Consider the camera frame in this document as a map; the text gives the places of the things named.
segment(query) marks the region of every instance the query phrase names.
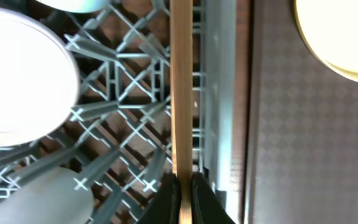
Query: textured stainless steel panel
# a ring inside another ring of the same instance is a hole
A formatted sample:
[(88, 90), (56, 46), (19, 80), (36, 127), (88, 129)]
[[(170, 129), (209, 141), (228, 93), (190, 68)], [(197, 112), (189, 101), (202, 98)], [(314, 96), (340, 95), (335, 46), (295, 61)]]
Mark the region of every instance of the textured stainless steel panel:
[(309, 52), (287, 0), (255, 8), (246, 218), (358, 223), (358, 83)]

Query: white bowl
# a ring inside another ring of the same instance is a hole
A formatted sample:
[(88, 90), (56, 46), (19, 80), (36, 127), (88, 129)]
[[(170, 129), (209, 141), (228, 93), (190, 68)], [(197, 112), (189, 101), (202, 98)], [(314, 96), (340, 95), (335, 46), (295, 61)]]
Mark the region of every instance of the white bowl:
[(78, 99), (77, 64), (41, 23), (0, 8), (0, 146), (52, 132)]
[(47, 6), (68, 12), (89, 13), (106, 7), (110, 0), (37, 0)]
[(312, 53), (358, 82), (358, 1), (295, 0), (300, 34)]

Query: cream-colored plate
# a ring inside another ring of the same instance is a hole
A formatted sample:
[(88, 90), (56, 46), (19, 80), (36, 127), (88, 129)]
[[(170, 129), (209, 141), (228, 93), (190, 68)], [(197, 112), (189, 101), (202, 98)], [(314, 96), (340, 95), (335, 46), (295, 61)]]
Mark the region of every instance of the cream-colored plate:
[(295, 0), (303, 40), (329, 68), (358, 82), (358, 1)]
[(77, 64), (41, 23), (0, 8), (0, 146), (52, 132), (78, 99)]

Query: wooden handle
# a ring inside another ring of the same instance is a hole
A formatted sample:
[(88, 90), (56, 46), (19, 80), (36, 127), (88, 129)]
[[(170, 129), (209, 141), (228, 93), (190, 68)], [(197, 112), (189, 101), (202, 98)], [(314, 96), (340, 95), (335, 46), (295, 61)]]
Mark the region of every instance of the wooden handle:
[(173, 171), (181, 186), (180, 224), (191, 223), (193, 1), (170, 0)]

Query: white plate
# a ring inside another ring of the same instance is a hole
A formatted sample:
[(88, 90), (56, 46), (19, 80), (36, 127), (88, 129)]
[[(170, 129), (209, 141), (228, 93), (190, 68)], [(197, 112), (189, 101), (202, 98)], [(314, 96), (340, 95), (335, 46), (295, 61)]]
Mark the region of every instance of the white plate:
[(41, 23), (0, 8), (0, 146), (52, 132), (78, 99), (77, 64)]
[(358, 1), (295, 0), (302, 38), (335, 72), (358, 82)]

